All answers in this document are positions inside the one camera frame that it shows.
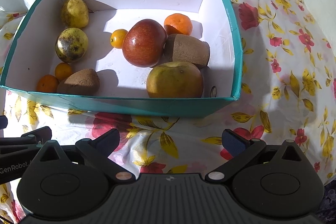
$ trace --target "cardboard box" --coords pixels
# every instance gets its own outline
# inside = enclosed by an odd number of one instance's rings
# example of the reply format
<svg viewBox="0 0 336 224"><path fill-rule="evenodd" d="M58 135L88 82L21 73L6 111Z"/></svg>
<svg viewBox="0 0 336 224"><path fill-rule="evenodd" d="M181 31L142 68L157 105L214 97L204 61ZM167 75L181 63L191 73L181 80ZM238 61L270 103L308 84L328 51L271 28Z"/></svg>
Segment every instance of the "cardboard box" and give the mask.
<svg viewBox="0 0 336 224"><path fill-rule="evenodd" d="M35 92L38 80L54 75L61 61L55 42L65 29L60 10L65 0L36 0L14 37L0 85L41 104L99 112L171 117L205 117L238 100L242 76L242 47L230 0L84 0L92 11L83 31L89 39L85 56L72 63L74 71L93 68L100 77L96 96ZM130 30L151 18L182 13L193 22L192 36L210 45L210 60L202 69L204 92L195 99L148 98L146 79L151 68L129 64L122 50L110 45L111 33Z"/></svg>

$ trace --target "teal box rim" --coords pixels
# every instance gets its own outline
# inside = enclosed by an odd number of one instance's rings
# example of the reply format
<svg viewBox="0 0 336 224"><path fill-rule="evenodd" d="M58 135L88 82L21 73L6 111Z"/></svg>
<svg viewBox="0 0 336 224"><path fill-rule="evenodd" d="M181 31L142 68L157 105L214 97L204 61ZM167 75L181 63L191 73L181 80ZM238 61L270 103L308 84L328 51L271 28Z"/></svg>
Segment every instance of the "teal box rim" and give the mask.
<svg viewBox="0 0 336 224"><path fill-rule="evenodd" d="M23 91L27 94L40 94L40 92L35 91L25 91L25 90L18 90L11 87L6 86L6 78L8 75L9 65L14 55L14 51L17 45L17 39L21 36L23 30L26 28L27 23L33 14L35 8L40 3L41 0L35 0L29 11L27 12L25 18L22 20L19 29L14 37L12 45L9 49L5 65L3 67L3 71L0 78L0 87L5 89L10 89L12 91ZM242 68L243 68L243 49L241 45L241 38L240 32L238 28L238 23L236 20L235 12L233 10L231 0L222 0L224 7L226 8L226 14L229 19L230 28L231 28L231 35L232 41L234 46L234 54L235 54L235 65L234 65L234 73L233 73L233 81L232 81L232 88L231 88L231 97L214 97L214 98L174 98L174 100L216 100L216 99L225 99L227 101L235 101L238 100L240 97L240 90L241 90L241 81L242 81ZM59 96L57 93L50 93L51 96ZM95 98L95 99L115 99L115 100L172 100L172 98L121 98L121 97L101 97L101 96L82 96L82 95L71 95L71 94L62 94L65 97L88 97L88 98Z"/></svg>

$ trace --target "orange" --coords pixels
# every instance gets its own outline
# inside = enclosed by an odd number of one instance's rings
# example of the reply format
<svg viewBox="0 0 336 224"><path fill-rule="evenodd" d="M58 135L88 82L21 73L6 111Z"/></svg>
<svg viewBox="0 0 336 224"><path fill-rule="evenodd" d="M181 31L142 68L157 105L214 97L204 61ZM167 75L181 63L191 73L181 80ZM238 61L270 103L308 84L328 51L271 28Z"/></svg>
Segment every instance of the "orange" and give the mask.
<svg viewBox="0 0 336 224"><path fill-rule="evenodd" d="M123 48L124 39L127 33L128 31L126 31L125 29L115 30L111 35L112 47Z"/></svg>
<svg viewBox="0 0 336 224"><path fill-rule="evenodd" d="M53 75L44 75L37 83L36 91L56 93L59 82Z"/></svg>
<svg viewBox="0 0 336 224"><path fill-rule="evenodd" d="M58 81L68 78L71 74L73 74L72 68L68 63L59 63L55 68L55 76Z"/></svg>
<svg viewBox="0 0 336 224"><path fill-rule="evenodd" d="M193 24L190 18L183 14L172 14L167 16L163 25L167 35L173 33L190 35L193 30Z"/></svg>

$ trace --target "dark patterned fabric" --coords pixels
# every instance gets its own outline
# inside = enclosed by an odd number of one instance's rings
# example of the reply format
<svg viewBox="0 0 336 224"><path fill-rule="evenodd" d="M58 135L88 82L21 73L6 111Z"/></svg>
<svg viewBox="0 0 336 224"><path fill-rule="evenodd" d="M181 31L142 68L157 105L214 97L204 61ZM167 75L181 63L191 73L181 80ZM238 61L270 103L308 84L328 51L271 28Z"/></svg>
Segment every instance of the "dark patterned fabric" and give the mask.
<svg viewBox="0 0 336 224"><path fill-rule="evenodd" d="M324 197L316 215L325 224L336 224L336 180L324 187Z"/></svg>

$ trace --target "floral tablecloth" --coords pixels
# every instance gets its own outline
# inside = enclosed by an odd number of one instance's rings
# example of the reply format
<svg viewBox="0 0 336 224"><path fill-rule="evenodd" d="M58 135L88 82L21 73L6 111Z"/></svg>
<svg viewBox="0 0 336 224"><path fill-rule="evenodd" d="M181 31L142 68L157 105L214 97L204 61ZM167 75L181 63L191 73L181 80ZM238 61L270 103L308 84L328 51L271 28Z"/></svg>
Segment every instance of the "floral tablecloth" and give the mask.
<svg viewBox="0 0 336 224"><path fill-rule="evenodd" d="M4 136L49 126L53 138L67 145L117 128L120 145L109 158L135 175L204 175L231 158L221 146L221 133L230 128L268 144L293 139L322 182L331 182L336 174L336 60L329 42L302 0L231 2L244 49L240 100L204 119L183 119L58 109L7 92ZM0 47L17 25L3 27ZM0 187L0 196L3 216L13 221L23 216L9 184ZM326 223L333 220L320 216Z"/></svg>

